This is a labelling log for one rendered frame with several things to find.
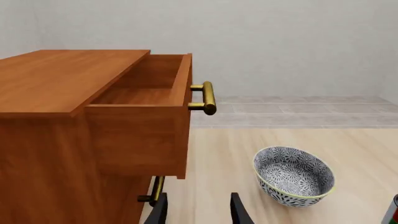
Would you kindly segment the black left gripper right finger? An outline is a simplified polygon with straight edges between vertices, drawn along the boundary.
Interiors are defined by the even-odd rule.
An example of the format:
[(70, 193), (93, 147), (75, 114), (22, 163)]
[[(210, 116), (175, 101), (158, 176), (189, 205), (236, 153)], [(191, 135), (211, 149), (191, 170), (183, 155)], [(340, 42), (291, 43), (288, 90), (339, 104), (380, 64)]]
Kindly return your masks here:
[(236, 192), (231, 193), (230, 210), (233, 224), (254, 224)]

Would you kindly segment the dark bottle with green label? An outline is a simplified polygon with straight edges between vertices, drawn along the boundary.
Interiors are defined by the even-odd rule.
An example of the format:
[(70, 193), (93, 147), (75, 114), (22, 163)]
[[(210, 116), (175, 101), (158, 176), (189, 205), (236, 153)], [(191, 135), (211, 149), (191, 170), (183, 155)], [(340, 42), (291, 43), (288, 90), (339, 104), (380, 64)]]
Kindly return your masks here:
[(393, 197), (381, 224), (398, 224), (398, 194)]

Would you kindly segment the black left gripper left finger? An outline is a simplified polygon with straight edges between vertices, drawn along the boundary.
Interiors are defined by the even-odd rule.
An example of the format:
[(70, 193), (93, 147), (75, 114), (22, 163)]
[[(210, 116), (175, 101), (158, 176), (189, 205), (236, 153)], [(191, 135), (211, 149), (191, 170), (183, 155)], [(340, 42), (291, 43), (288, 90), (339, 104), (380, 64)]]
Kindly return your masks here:
[(158, 201), (145, 220), (145, 224), (165, 224), (167, 219), (168, 200), (167, 194), (161, 193)]

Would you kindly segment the open wooden drawer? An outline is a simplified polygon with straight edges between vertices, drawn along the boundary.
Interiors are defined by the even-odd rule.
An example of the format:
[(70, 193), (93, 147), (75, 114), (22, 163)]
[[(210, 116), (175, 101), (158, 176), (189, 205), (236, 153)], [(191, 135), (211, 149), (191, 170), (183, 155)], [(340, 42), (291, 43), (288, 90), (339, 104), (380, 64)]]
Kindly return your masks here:
[(102, 173), (186, 176), (192, 55), (146, 55), (85, 108)]

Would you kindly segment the black and white patterned bowl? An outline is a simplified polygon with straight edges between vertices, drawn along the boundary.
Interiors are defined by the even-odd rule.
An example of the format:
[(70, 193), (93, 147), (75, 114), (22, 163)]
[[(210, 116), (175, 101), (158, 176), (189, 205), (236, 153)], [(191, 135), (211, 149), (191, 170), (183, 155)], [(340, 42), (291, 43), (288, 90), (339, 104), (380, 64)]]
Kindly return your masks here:
[(294, 147), (258, 151), (253, 168), (260, 188), (287, 207), (310, 207), (335, 188), (333, 171), (320, 158)]

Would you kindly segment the wooden cabinet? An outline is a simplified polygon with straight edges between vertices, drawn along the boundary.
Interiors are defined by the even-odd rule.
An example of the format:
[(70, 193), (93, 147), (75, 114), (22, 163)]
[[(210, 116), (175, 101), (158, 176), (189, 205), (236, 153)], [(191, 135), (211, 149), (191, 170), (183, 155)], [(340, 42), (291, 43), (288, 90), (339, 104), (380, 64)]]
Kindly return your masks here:
[(85, 108), (150, 50), (0, 60), (0, 224), (109, 224)]

